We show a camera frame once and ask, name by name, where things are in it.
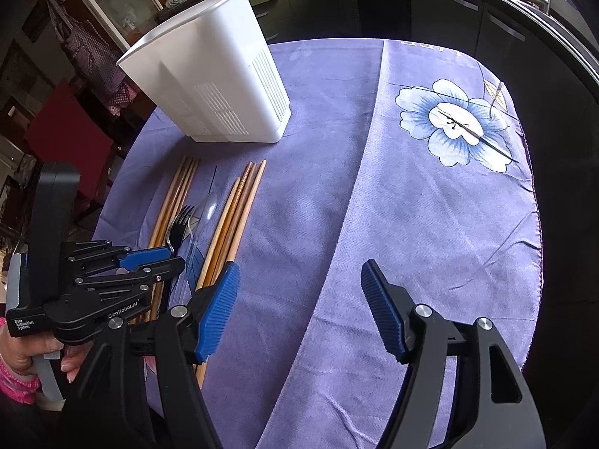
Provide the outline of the pink sleeve forearm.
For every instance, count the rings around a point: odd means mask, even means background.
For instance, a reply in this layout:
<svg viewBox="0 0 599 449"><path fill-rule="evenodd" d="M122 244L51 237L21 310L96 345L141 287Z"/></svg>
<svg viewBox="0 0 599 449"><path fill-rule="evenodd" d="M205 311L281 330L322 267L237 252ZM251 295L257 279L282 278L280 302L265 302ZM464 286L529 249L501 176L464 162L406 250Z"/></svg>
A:
<svg viewBox="0 0 599 449"><path fill-rule="evenodd" d="M8 351L1 353L1 392L10 400L25 406L37 403L40 378L33 370L31 357L13 356Z"/></svg>

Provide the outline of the person's left hand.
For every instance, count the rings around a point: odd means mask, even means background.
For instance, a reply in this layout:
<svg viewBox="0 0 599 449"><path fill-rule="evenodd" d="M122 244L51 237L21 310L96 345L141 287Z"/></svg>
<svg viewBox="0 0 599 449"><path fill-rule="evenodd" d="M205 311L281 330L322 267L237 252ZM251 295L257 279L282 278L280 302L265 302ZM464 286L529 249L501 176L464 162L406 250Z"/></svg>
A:
<svg viewBox="0 0 599 449"><path fill-rule="evenodd" d="M17 374L30 374L33 358L65 349L61 359L61 371L72 383L91 349L92 343L64 346L51 333L13 337L7 327L1 327L1 358L4 364Z"/></svg>

